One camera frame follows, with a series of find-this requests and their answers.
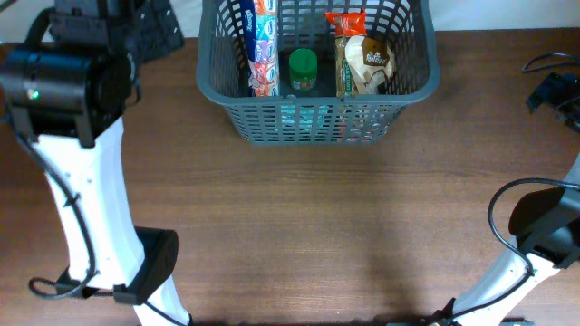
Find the spaghetti pack orange ends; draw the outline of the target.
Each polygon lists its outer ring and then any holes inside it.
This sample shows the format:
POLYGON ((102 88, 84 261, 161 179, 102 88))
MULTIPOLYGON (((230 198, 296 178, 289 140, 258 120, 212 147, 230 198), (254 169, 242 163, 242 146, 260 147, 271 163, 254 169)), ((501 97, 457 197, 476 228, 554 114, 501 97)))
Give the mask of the spaghetti pack orange ends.
POLYGON ((357 35, 367 36, 364 21, 366 14, 349 13, 337 14, 326 13, 325 17, 330 25, 334 26, 334 59, 335 59, 335 81, 336 97, 359 95, 351 74, 347 60, 345 59, 345 45, 348 40, 357 35))

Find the Kleenex tissue multipack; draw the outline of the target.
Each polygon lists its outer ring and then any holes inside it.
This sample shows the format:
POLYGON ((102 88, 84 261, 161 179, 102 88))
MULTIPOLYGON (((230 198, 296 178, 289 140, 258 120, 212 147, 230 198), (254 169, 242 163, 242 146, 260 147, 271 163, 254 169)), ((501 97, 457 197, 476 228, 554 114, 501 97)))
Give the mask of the Kleenex tissue multipack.
POLYGON ((239 2, 248 59, 250 97, 279 95, 276 0, 239 2))

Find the green lid spice jar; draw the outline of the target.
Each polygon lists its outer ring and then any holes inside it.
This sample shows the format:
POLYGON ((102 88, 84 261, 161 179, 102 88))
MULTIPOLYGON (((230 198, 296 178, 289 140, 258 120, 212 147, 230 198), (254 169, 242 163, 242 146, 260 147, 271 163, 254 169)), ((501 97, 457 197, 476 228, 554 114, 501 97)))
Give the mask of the green lid spice jar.
POLYGON ((307 48, 296 49, 290 54, 288 64, 291 87, 296 91, 310 91, 318 73, 316 54, 307 48))

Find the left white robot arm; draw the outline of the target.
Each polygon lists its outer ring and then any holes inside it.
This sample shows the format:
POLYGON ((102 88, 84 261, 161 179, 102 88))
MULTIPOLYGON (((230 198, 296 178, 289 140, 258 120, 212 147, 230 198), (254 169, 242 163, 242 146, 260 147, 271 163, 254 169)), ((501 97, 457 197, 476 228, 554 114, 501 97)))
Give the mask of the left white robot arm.
POLYGON ((58 279, 29 281, 35 296, 110 297, 143 325, 192 323, 172 276, 178 234, 133 224, 121 157, 140 67, 183 44, 168 0, 56 1, 2 63, 7 122, 47 177, 69 253, 58 279))

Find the brown white snack bag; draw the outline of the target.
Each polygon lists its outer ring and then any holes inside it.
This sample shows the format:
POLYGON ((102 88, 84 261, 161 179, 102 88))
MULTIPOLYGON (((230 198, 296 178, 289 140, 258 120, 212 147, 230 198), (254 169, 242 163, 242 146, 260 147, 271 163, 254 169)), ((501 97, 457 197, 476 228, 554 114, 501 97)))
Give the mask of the brown white snack bag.
POLYGON ((353 36, 345 45, 345 59, 359 94, 385 93, 395 73, 395 56, 388 45, 368 36, 353 36))

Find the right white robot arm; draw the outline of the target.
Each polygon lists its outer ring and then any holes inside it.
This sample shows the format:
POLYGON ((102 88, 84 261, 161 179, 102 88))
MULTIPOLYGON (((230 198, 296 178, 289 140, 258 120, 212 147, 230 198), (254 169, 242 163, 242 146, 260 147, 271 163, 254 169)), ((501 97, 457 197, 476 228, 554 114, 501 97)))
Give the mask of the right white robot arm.
POLYGON ((505 251, 425 325, 500 325, 540 283, 579 261, 579 161, 562 180, 526 177, 501 187, 488 204, 488 224, 505 251), (505 238, 495 224, 495 205, 509 189, 526 184, 545 188, 521 197, 505 238))

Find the small teal tissue packet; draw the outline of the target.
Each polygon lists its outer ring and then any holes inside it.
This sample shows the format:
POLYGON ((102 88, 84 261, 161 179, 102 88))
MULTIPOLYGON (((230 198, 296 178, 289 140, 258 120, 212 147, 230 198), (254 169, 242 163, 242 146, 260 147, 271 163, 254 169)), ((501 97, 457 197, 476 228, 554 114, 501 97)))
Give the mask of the small teal tissue packet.
POLYGON ((284 130, 298 129, 300 132, 309 133, 325 128, 328 124, 324 116, 326 110, 297 110, 295 106, 283 106, 280 113, 284 130))

